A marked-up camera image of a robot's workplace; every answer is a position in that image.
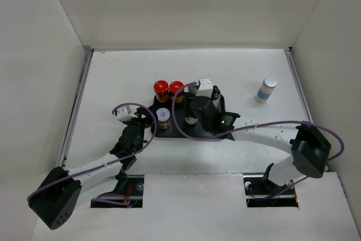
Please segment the white lid jar red label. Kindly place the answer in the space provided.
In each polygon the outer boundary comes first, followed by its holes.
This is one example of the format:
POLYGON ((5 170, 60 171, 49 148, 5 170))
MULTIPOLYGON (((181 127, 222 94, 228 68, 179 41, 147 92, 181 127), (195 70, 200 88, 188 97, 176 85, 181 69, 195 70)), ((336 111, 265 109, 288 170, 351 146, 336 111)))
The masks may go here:
POLYGON ((170 111, 167 108, 159 108, 156 111, 157 115, 157 124, 160 129, 166 130, 170 128, 170 111))

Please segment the black top grinder bottle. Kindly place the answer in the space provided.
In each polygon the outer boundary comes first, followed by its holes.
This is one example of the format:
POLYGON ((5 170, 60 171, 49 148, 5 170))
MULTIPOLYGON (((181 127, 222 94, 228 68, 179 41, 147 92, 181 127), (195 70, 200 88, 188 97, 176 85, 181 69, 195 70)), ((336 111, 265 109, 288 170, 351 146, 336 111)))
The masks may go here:
POLYGON ((218 108, 219 101, 221 99, 221 91, 219 90, 218 86, 213 86, 212 96, 211 96, 212 102, 215 106, 215 108, 218 108))

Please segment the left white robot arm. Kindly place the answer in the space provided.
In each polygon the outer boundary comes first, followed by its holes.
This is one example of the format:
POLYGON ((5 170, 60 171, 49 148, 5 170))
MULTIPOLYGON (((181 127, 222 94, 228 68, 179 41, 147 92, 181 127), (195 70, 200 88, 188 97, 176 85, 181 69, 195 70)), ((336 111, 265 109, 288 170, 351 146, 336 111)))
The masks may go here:
POLYGON ((73 211, 89 200, 100 200, 101 189, 114 195, 126 190, 126 171, 150 143, 147 128, 157 120, 149 110, 139 110, 121 121, 126 125, 115 146, 103 157, 73 169, 53 168, 39 188, 27 198, 29 208, 46 226, 55 230, 65 224, 73 211))

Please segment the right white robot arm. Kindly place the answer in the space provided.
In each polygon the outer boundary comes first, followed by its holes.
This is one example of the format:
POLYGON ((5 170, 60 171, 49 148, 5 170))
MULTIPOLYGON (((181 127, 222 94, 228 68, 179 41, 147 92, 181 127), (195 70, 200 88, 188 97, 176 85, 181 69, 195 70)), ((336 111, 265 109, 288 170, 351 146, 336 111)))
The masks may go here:
POLYGON ((261 181, 266 192, 275 193, 288 181, 301 176, 322 178, 331 144, 312 123, 261 124, 238 113, 220 111, 206 97, 195 97, 190 102, 190 110, 215 139, 253 142, 288 154, 284 160, 267 167, 261 181))

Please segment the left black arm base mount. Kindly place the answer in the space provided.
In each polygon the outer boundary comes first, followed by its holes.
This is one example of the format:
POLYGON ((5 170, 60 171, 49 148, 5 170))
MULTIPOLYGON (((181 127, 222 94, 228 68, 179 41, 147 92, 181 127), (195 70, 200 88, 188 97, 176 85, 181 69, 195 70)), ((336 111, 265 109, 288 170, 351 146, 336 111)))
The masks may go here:
POLYGON ((142 208, 144 175, 119 174, 117 183, 110 192, 105 192, 91 201, 91 208, 142 208))

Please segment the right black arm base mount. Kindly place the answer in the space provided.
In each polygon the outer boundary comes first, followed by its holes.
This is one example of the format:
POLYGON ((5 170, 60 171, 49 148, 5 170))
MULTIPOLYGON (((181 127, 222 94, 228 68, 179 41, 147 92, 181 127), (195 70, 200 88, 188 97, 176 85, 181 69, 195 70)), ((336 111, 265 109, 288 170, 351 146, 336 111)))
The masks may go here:
POLYGON ((295 207, 298 208, 298 199, 294 188, 286 189, 287 183, 278 186, 268 179, 270 164, 264 174, 243 175, 245 202, 248 208, 276 208, 295 207))

